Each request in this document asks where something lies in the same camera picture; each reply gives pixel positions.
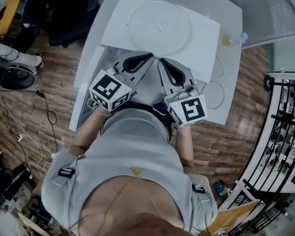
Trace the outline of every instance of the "person's leg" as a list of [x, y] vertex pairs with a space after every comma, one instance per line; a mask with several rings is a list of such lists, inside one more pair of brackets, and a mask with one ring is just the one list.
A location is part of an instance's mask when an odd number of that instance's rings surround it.
[[6, 61], [12, 61], [28, 66], [38, 66], [43, 61], [41, 56], [24, 54], [2, 44], [0, 44], [0, 56]]

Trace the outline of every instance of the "gold necklace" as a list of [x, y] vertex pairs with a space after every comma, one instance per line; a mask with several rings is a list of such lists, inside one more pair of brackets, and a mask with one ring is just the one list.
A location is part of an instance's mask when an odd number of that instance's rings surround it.
[[110, 205], [108, 206], [107, 210], [105, 211], [105, 214], [104, 214], [104, 217], [102, 219], [102, 222], [99, 226], [99, 229], [98, 229], [98, 232], [96, 235], [99, 235], [101, 230], [103, 229], [104, 225], [105, 225], [105, 222], [106, 222], [106, 216], [107, 216], [107, 213], [109, 211], [109, 209], [113, 206], [114, 202], [117, 200], [117, 198], [120, 196], [120, 194], [122, 193], [122, 191], [134, 180], [134, 179], [138, 179], [141, 186], [143, 187], [143, 189], [145, 190], [148, 198], [150, 199], [151, 203], [153, 204], [155, 210], [157, 211], [158, 215], [161, 217], [161, 213], [159, 212], [159, 210], [157, 209], [153, 199], [151, 198], [151, 196], [149, 195], [148, 193], [148, 190], [146, 189], [146, 187], [144, 186], [143, 182], [141, 181], [141, 179], [138, 177], [138, 175], [140, 174], [140, 170], [138, 168], [133, 168], [132, 169], [133, 173], [134, 173], [134, 176], [133, 178], [119, 191], [119, 192], [115, 192], [114, 194], [114, 199], [113, 201], [110, 203]]

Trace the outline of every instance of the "white plate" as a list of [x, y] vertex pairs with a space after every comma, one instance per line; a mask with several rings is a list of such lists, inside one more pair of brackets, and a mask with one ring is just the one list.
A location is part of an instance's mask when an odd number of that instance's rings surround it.
[[127, 37], [136, 48], [160, 56], [181, 52], [190, 39], [190, 29], [182, 9], [160, 0], [139, 6], [126, 24]]

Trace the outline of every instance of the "wooden floor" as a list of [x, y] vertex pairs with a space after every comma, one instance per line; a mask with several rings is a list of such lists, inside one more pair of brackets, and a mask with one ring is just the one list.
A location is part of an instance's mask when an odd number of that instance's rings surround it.
[[[83, 45], [84, 41], [79, 41], [67, 49], [50, 47], [48, 37], [42, 31], [29, 51], [32, 54], [40, 52], [44, 57], [45, 65], [31, 89], [44, 92], [50, 110], [57, 114], [54, 128], [59, 148], [68, 147], [74, 136], [68, 128], [77, 96], [73, 82]], [[242, 51], [238, 81], [226, 125], [204, 121], [192, 127], [195, 170], [207, 176], [211, 183], [222, 179], [231, 186], [247, 162], [268, 104], [268, 94], [263, 89], [263, 77], [267, 71], [266, 46]], [[24, 129], [36, 141], [56, 152], [44, 100], [30, 92], [1, 94], [13, 116]], [[0, 98], [0, 149], [3, 152], [4, 164], [13, 168], [25, 159], [20, 146], [9, 132], [9, 122], [11, 126], [16, 127], [18, 134], [23, 133], [11, 117], [8, 119], [7, 110]], [[34, 181], [39, 184], [44, 179], [36, 167], [41, 158], [40, 151], [33, 140], [27, 137], [21, 141], [21, 145], [27, 155]], [[44, 149], [43, 158], [38, 164], [42, 173], [45, 172], [45, 162], [51, 162], [51, 155]]]

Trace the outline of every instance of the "hand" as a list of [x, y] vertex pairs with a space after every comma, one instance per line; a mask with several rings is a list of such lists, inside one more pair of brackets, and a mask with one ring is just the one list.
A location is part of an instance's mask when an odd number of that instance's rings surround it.
[[177, 129], [177, 133], [184, 134], [184, 133], [191, 133], [191, 125], [184, 126], [180, 128], [178, 125], [175, 127]]
[[172, 128], [177, 129], [177, 132], [178, 132], [178, 131], [181, 131], [181, 132], [182, 132], [183, 130], [191, 130], [191, 126], [192, 126], [192, 125], [189, 124], [189, 125], [184, 126], [184, 127], [179, 127], [178, 124], [177, 124], [176, 122], [174, 122], [174, 123], [172, 124]]
[[109, 117], [109, 116], [112, 115], [107, 109], [105, 109], [105, 108], [102, 107], [101, 105], [98, 105], [98, 106], [96, 107], [96, 109], [97, 109], [97, 111], [99, 112], [99, 114], [102, 115], [102, 116]]

